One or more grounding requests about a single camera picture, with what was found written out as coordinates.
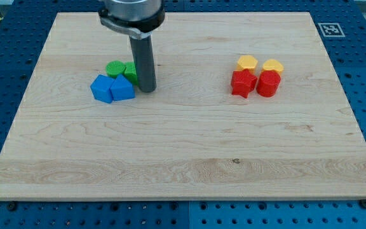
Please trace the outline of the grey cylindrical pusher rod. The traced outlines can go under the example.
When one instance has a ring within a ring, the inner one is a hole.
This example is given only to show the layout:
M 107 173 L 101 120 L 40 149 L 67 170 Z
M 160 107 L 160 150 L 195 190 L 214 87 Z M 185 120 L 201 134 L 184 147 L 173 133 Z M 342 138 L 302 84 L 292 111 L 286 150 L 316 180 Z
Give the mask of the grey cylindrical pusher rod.
M 156 71 L 151 37 L 130 38 L 138 86 L 142 92 L 151 93 L 156 89 Z

